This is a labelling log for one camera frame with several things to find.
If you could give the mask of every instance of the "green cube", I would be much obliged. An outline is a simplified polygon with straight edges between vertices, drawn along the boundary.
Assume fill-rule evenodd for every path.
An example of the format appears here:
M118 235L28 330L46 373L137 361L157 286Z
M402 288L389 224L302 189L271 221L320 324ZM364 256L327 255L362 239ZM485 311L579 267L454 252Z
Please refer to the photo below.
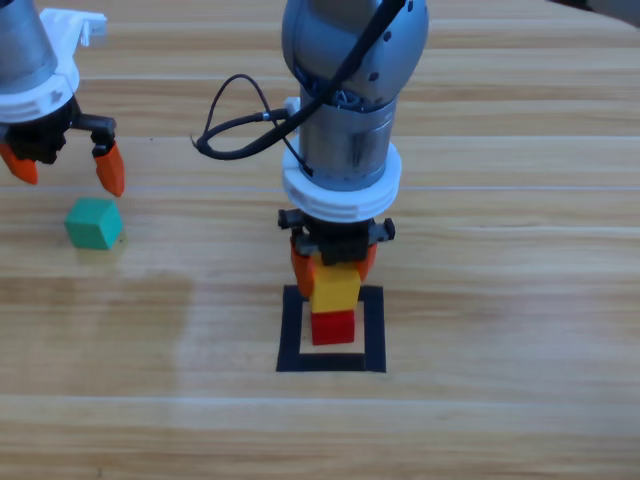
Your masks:
M122 232L122 219L113 200L80 198L64 222L76 248L110 250Z

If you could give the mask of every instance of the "white mounting ring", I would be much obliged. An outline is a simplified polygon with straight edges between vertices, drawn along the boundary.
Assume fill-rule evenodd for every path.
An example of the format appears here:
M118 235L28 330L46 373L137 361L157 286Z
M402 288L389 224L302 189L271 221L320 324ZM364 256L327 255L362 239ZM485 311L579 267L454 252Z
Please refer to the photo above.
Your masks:
M299 151L296 137L291 145ZM300 170L298 160L289 149L282 158L282 185L289 201L307 215L334 223L355 223L384 213L395 201L400 188L402 159L389 144L384 174L368 188L353 192L337 192L319 187Z

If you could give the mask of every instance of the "black cable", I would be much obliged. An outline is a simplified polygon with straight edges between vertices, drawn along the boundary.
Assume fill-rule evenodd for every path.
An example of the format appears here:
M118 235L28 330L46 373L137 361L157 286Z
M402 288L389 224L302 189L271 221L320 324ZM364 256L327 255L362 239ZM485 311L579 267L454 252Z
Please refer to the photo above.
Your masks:
M231 152L220 152L217 150L213 150L208 143L215 135L211 134L212 131L207 131L211 124L212 114L210 114L205 132L202 137L197 140L197 142L194 142L194 146L201 154L210 158L214 158L216 160L238 160L261 153L267 148L275 145L280 140L284 140L288 143L288 141L286 140L286 136L293 132L300 125L302 125L302 123L304 123L306 120L308 120L311 115L313 115L324 103L327 103L331 99L331 96L340 88L340 85L358 71L362 60L364 59L367 52L387 30L389 25L391 25L391 23L396 18L400 10L402 10L402 8L405 6L405 4L406 0L383 0L381 5L374 13L373 17L371 18L371 21L365 28L364 32L356 42L356 45L353 47L351 52L349 52L347 58L343 61L342 65L340 65L340 68L338 68L338 71L331 79L329 86L320 95L314 98L311 103L309 103L293 116L285 120L283 123L277 125L277 122L274 122L276 123L275 128L265 133L262 137L253 141L246 147L241 148L240 150L234 150ZM232 81L233 78L234 77L231 77L231 79L227 80L227 82L225 82L225 84L223 85L221 91L218 92L218 95L214 100L214 105L212 105L212 110L215 106L215 103L220 98L222 90L229 84L230 81ZM304 165L304 161L298 156L297 152L295 153L295 155L298 161Z
M264 106L264 109L265 109L265 112L268 115L268 118L265 118L262 113L255 113L253 115L248 115L246 117L241 117L241 118L237 118L235 120L231 120L229 122L225 122L222 125L219 125L216 128L214 128L213 130L209 130L209 128L211 127L211 121L213 120L213 113L214 113L214 111L216 109L216 106L218 105L218 100L220 100L220 97L224 93L225 89L231 84L231 82L233 82L234 80L238 80L238 79L247 80L249 83L251 83L251 85L253 85L253 88L255 88L256 92L258 92L258 96L260 97L260 100L262 101L262 105ZM191 143L193 143L193 146L196 147L198 149L198 151L200 151L200 148L198 147L198 143L205 137L207 138L206 142L209 142L213 137L215 137L216 135L218 135L218 134L220 134L220 133L222 133L222 132L224 132L226 130L230 130L232 128L239 127L240 125L246 125L248 123L264 122L264 121L268 121L268 120L271 120L273 122L273 125L275 127L278 127L278 120L286 120L287 118L289 118L289 112L287 112L286 109L279 109L279 110L275 110L275 111L271 110L271 107L269 106L269 102L267 101L267 97L264 95L264 92L260 88L260 85L258 85L258 82L256 82L249 75L245 75L244 73L239 73L239 74L234 75L231 78L227 79L227 81L222 84L222 87L220 87L220 90L218 90L218 93L217 93L216 97L213 99L213 102L211 103L211 109L209 110L209 116L207 118L207 123L204 126L204 132L202 133L202 137L199 138L197 142L194 142L193 138L192 138L191 139ZM294 157L296 157L298 162L301 165L304 166L304 160L302 160L300 155L298 155L298 152L296 152L295 148L293 148L291 143L289 143L289 140L287 140L287 138L283 138L282 140L287 145L289 150L291 150L291 153L293 154ZM220 160L238 160L238 159L235 159L235 158L227 159L227 158L225 158L225 159L220 159Z

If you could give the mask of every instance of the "wooden table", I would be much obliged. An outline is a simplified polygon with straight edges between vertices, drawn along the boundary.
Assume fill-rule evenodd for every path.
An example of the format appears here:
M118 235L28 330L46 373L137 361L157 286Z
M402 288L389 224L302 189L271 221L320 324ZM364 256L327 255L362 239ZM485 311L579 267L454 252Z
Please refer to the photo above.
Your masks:
M106 197L73 135L38 187L0 186L0 478L636 480L640 34L543 0L433 0L402 94L403 190L370 283L388 369L278 374L291 283L282 145L200 156L209 102L296 93L284 0L60 0L104 11L78 54L113 115L126 240L63 221ZM220 121L260 109L245 84ZM239 130L220 148L264 131Z

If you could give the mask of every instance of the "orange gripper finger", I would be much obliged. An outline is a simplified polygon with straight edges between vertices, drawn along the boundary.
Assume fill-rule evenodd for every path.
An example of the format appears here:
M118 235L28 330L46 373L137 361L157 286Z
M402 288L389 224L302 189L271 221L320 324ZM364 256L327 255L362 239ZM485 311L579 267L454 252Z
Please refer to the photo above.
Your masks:
M373 268L373 264L376 261L376 253L378 253L378 245L372 245L369 247L366 260L358 262L358 272L360 273L360 280L363 282L367 279L367 275L369 275L369 272Z
M303 257L296 252L293 241L291 242L291 264L293 272L296 274L298 281L298 290L300 294L309 298L313 293L313 259L311 257Z
M124 193L125 173L118 145L114 145L106 155L96 157L96 164L96 173L104 189L116 197L121 196Z
M4 163L7 164L11 173L18 177L23 182L37 185L38 183L38 169L36 162L33 160L20 160L15 156L11 147L6 144L0 145L0 156L3 158Z

